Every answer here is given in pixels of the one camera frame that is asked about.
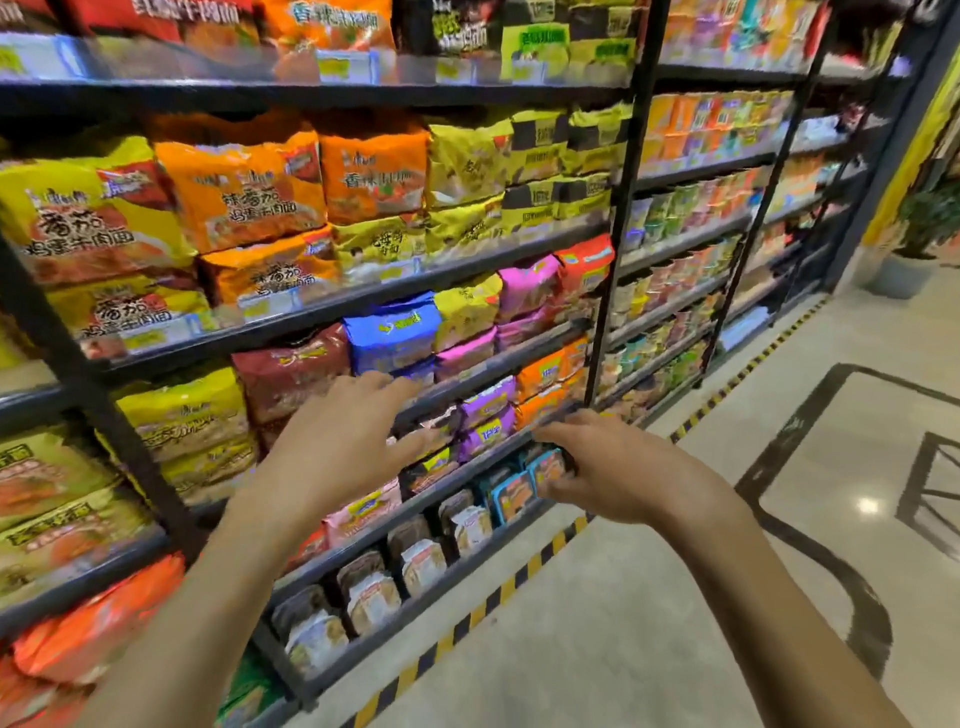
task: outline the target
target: black shelf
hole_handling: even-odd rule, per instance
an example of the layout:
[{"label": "black shelf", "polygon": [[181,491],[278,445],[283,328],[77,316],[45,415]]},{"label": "black shelf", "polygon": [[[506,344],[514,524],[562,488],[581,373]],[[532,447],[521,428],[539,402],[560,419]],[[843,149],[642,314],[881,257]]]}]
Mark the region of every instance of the black shelf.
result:
[{"label": "black shelf", "polygon": [[728,159],[704,167],[684,169],[680,172],[670,172],[665,175],[656,175],[655,177],[640,177],[636,180],[634,192],[643,192],[648,189],[656,189],[657,187],[666,187],[671,184],[681,184],[682,182],[691,182],[693,180],[707,180],[711,177],[727,174],[728,172],[735,172],[738,169],[771,164],[776,158],[777,154],[775,152],[763,152],[761,154],[750,155],[749,157]]},{"label": "black shelf", "polygon": [[537,240],[486,255],[455,260],[415,276],[347,288],[326,296],[301,311],[256,321],[238,328],[225,328],[175,347],[103,361],[103,374],[111,385],[149,379],[165,372],[233,352],[265,346],[272,339],[329,324],[344,316],[362,314],[373,306],[413,296],[434,288],[449,287],[463,279],[505,268],[528,257],[568,248],[606,232],[595,225]]}]

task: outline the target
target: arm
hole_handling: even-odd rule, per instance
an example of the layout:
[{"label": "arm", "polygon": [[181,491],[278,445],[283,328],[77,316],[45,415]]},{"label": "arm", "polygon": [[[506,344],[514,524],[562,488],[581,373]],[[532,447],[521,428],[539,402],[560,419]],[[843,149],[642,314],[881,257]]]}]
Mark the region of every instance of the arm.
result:
[{"label": "arm", "polygon": [[538,439],[576,477],[545,494],[647,523],[683,558],[767,728],[909,728],[883,688],[790,578],[753,514],[717,473],[665,440],[588,410]]},{"label": "arm", "polygon": [[386,445],[417,389],[378,373],[344,376],[301,407],[76,728],[212,725],[274,579],[300,544],[328,513],[390,481],[430,447],[428,430]]}]

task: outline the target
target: snack package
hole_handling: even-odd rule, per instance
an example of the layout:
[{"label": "snack package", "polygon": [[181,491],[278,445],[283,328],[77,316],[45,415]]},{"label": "snack package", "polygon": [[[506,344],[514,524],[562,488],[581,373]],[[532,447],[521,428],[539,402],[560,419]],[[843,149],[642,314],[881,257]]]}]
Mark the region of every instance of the snack package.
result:
[{"label": "snack package", "polygon": [[278,133],[275,138],[250,145],[155,144],[156,158],[177,194],[180,223],[201,253],[316,230],[326,223],[317,133]]},{"label": "snack package", "polygon": [[13,642],[16,666],[56,683],[96,683],[177,590],[184,571],[182,556],[164,556],[66,614],[35,624]]},{"label": "snack package", "polygon": [[243,391],[230,367],[184,384],[127,395],[117,406],[159,462],[210,448],[250,429]]},{"label": "snack package", "polygon": [[357,138],[320,135],[331,222],[349,225],[422,207],[430,134],[406,118],[393,130]]},{"label": "snack package", "polygon": [[461,558],[476,553],[493,535],[490,511],[474,505],[473,493],[460,491],[440,504],[440,524]]},{"label": "snack package", "polygon": [[559,181],[560,178],[554,178],[507,188],[503,193],[500,217],[503,234],[510,236],[510,242],[522,245],[542,240],[557,231]]},{"label": "snack package", "polygon": [[[302,293],[307,300],[340,287],[340,269],[332,260],[330,227],[283,238],[273,243],[208,253],[204,265],[213,277],[219,303],[254,306],[258,314],[288,313],[300,308]],[[287,296],[275,294],[290,291]]]},{"label": "snack package", "polygon": [[430,124],[426,206],[464,205],[499,195],[507,186],[514,127]]},{"label": "snack package", "polygon": [[[517,3],[508,0],[507,5]],[[560,174],[570,136],[563,111],[528,109],[511,115],[514,141],[507,158],[507,184],[545,180]]]},{"label": "snack package", "polygon": [[400,484],[396,478],[369,495],[345,505],[324,519],[330,545],[339,546],[362,531],[369,523],[399,508]]},{"label": "snack package", "polygon": [[499,194],[478,203],[431,209],[426,217],[426,251],[431,264],[495,250],[503,238]]},{"label": "snack package", "polygon": [[196,251],[183,239],[147,140],[87,134],[76,144],[91,156],[0,168],[0,231],[37,282],[189,267]]},{"label": "snack package", "polygon": [[232,361],[251,417],[262,425],[293,414],[312,395],[325,394],[338,376],[349,375],[347,330],[334,324],[300,346],[240,352]]},{"label": "snack package", "polygon": [[500,309],[500,291],[503,280],[496,273],[471,285],[448,288],[433,296],[440,312],[434,351],[442,351],[486,331],[496,321]]},{"label": "snack package", "polygon": [[0,529],[110,485],[119,475],[72,445],[66,429],[36,429],[0,442]]},{"label": "snack package", "polygon": [[434,351],[443,319],[432,293],[379,306],[371,316],[344,318],[357,375],[403,369]]},{"label": "snack package", "polygon": [[516,375],[516,391],[511,399],[514,403],[529,400],[537,392],[542,392],[560,381],[564,372],[566,351],[560,349],[528,364]]},{"label": "snack package", "polygon": [[457,459],[461,463],[469,462],[481,452],[506,440],[514,432],[515,418],[514,410],[507,407],[496,417],[466,432],[461,439]]},{"label": "snack package", "polygon": [[430,538],[423,515],[415,516],[387,534],[387,548],[400,566],[403,583],[412,597],[423,594],[446,571],[444,550]]},{"label": "snack package", "polygon": [[419,214],[332,228],[337,261],[347,285],[413,275],[425,261],[426,239]]},{"label": "snack package", "polygon": [[0,606],[102,563],[150,522],[120,489],[104,488],[0,533]]},{"label": "snack package", "polygon": [[437,353],[437,381],[450,379],[482,364],[496,353],[497,327],[489,328],[462,344]]},{"label": "snack package", "polygon": [[500,381],[467,397],[460,404],[463,429],[475,427],[502,411],[514,398],[516,379],[513,375],[505,376]]}]

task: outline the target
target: floor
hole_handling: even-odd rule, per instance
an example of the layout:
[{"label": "floor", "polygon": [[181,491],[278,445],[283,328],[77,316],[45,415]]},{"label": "floor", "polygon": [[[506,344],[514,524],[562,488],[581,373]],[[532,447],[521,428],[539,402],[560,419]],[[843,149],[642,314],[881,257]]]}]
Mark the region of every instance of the floor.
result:
[{"label": "floor", "polygon": [[[731,484],[756,476],[742,494],[785,539],[771,535],[774,548],[915,728],[960,719],[958,277],[941,270],[910,303],[834,299],[680,443]],[[676,429],[807,308],[652,431]],[[789,447],[788,422],[805,433]],[[289,725],[340,726],[577,515],[550,510]],[[374,722],[450,725],[760,721],[680,560],[648,529],[596,520]]]}]

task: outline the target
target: store shelf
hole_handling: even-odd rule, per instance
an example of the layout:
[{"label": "store shelf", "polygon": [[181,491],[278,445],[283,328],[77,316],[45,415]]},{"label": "store shelf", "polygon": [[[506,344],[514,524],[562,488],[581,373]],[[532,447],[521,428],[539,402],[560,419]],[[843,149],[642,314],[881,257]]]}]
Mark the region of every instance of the store shelf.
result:
[{"label": "store shelf", "polygon": [[552,500],[537,499],[526,506],[512,521],[496,528],[490,539],[474,554],[460,559],[448,566],[444,575],[422,595],[407,599],[390,620],[368,635],[361,637],[347,647],[344,653],[332,665],[319,675],[306,681],[307,689],[319,695],[340,680],[344,675],[373,654],[391,637],[423,614],[438,599],[448,593],[464,579],[479,569],[497,551],[506,546],[525,528],[535,522],[553,507]]},{"label": "store shelf", "polygon": [[713,326],[714,324],[711,322],[698,328],[693,333],[688,334],[683,339],[678,341],[656,359],[653,359],[645,367],[638,369],[631,375],[626,376],[618,381],[613,387],[611,387],[609,391],[600,395],[600,397],[594,403],[593,409],[597,410],[598,412],[602,412],[603,410],[607,409],[607,407],[619,400],[631,389],[636,387],[643,379],[651,375],[664,364],[667,364],[671,359],[684,353],[687,349],[707,336],[713,330]]},{"label": "store shelf", "polygon": [[565,405],[544,418],[541,422],[524,427],[499,445],[495,445],[468,463],[461,465],[453,471],[453,473],[441,478],[426,491],[418,493],[409,500],[404,500],[396,510],[391,511],[389,515],[372,523],[369,528],[358,533],[348,543],[332,548],[316,559],[280,577],[274,585],[274,592],[270,597],[267,608],[273,609],[277,604],[290,598],[303,589],[303,587],[316,583],[325,573],[339,569],[344,564],[352,561],[377,541],[386,538],[388,532],[401,523],[409,521],[411,517],[420,513],[427,506],[439,503],[457,491],[466,488],[477,475],[496,465],[496,463],[503,460],[503,458],[512,452],[516,452],[518,449],[532,442],[533,431],[536,427],[547,422],[562,419],[576,409],[577,406],[579,405]]},{"label": "store shelf", "polygon": [[617,280],[624,279],[643,268],[649,268],[664,260],[669,260],[713,238],[721,237],[731,232],[744,231],[750,225],[752,219],[749,214],[741,215],[740,217],[735,217],[730,220],[720,220],[713,225],[704,225],[701,228],[682,232],[674,237],[661,240],[657,243],[657,248],[654,251],[649,250],[652,246],[644,246],[641,244],[637,250],[631,251],[623,256],[620,267],[617,269]]},{"label": "store shelf", "polygon": [[609,105],[626,88],[597,85],[284,84],[272,81],[21,81],[0,84],[0,115],[102,117],[124,109],[188,113],[267,107],[353,109],[505,105]]},{"label": "store shelf", "polygon": [[705,280],[702,283],[699,283],[694,288],[691,288],[689,291],[684,293],[682,296],[678,296],[672,301],[668,301],[663,305],[657,306],[652,311],[648,311],[637,319],[624,324],[622,327],[611,331],[607,334],[607,351],[618,347],[625,341],[630,341],[636,336],[639,336],[641,333],[646,331],[649,328],[653,328],[661,321],[665,321],[675,314],[677,311],[682,308],[686,308],[691,303],[700,301],[704,296],[712,293],[718,286],[722,285],[730,277],[730,272],[724,273],[720,276],[715,276],[709,280]]},{"label": "store shelf", "polygon": [[608,229],[607,225],[595,225],[563,232],[526,245],[455,260],[415,276],[347,288],[285,316],[252,322],[243,327],[226,328],[175,347],[103,361],[104,377],[113,385],[149,379],[179,367],[262,347],[278,336],[329,324],[344,316],[361,314],[372,306],[423,291],[447,288],[471,276],[508,267],[524,258],[568,248]]},{"label": "store shelf", "polygon": [[729,172],[735,172],[738,169],[747,167],[758,167],[762,164],[772,164],[777,158],[775,152],[763,152],[761,154],[747,155],[737,159],[727,159],[726,161],[709,164],[703,167],[692,167],[679,172],[670,172],[665,175],[656,175],[654,177],[640,177],[636,180],[634,192],[643,192],[657,187],[666,187],[671,184],[682,184],[693,180],[708,180],[711,177],[718,177]]}]

